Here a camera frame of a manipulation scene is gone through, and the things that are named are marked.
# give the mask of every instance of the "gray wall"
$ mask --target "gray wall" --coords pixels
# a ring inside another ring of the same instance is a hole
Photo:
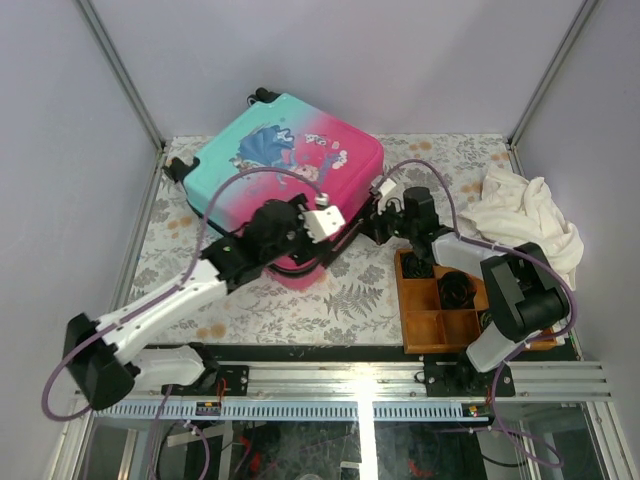
[[[582,0],[94,0],[165,136],[257,86],[372,133],[508,133]]]
[[[0,477],[35,480],[42,387],[67,320],[109,306],[154,149],[73,2],[1,2],[0,64]]]
[[[640,2],[603,2],[519,152],[584,239],[578,333],[606,366],[640,463]]]

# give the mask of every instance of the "table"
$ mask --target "table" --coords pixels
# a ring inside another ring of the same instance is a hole
[[[456,208],[479,199],[490,164],[511,169],[500,135],[385,134],[385,167],[408,158],[422,158],[444,175]],[[174,138],[167,158],[191,161],[210,137]],[[441,221],[451,224],[446,197],[427,169],[408,166],[394,177],[405,186],[426,186],[435,199]],[[182,188],[163,178],[152,207],[129,301],[159,287],[189,263],[195,246],[198,217],[185,201]],[[462,223],[463,233],[472,233]],[[225,300],[212,302],[160,334],[152,343],[187,342],[284,345],[402,345],[393,256],[406,248],[393,239],[378,247],[359,236],[304,291],[292,291],[266,275],[241,287]]]

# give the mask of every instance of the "towel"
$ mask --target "towel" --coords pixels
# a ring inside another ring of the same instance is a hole
[[[584,244],[576,226],[565,220],[551,199],[544,178],[528,181],[491,165],[481,200],[470,204],[460,216],[470,220],[483,237],[502,245],[537,243],[551,267],[576,289],[576,267]]]

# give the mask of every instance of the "cartoon print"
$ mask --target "cartoon print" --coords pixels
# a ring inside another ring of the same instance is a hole
[[[347,163],[347,151],[327,153],[325,150],[324,160],[318,168],[310,162],[310,156],[303,149],[302,159],[299,162],[295,145],[295,137],[289,128],[281,128],[279,125],[262,127],[250,133],[240,141],[238,153],[229,161],[239,171],[249,170],[255,166],[278,167],[298,173],[308,180],[322,185],[327,174],[332,170],[337,170]],[[304,134],[305,144],[314,143],[321,147],[326,147],[327,139],[322,135]],[[339,147],[339,142],[334,141],[332,148]],[[276,178],[280,188],[286,188],[285,176],[277,174]]]
[[[347,164],[347,151],[340,150],[340,154],[338,155],[338,159],[333,162],[331,168],[337,170],[339,168],[344,167]]]
[[[282,151],[291,149],[293,149],[291,130],[273,125],[263,127],[244,137],[240,141],[238,156],[264,167],[274,167],[282,162]]]
[[[307,180],[311,180],[312,182],[316,182],[320,177],[320,172],[318,171],[318,167],[313,165],[298,165],[294,167],[292,172],[302,175]]]
[[[311,133],[307,133],[304,136],[307,143],[316,143],[317,145],[325,146],[327,141],[322,135],[314,135]]]

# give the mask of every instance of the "wooden tray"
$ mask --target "wooden tray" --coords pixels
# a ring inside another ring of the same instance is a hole
[[[484,282],[469,275],[476,287],[473,309],[444,310],[438,293],[438,280],[453,268],[433,267],[433,278],[404,278],[402,257],[412,250],[398,250],[395,255],[396,282],[405,353],[457,353],[473,343],[481,333],[480,316],[488,310]],[[534,342],[531,350],[549,350],[555,339]]]

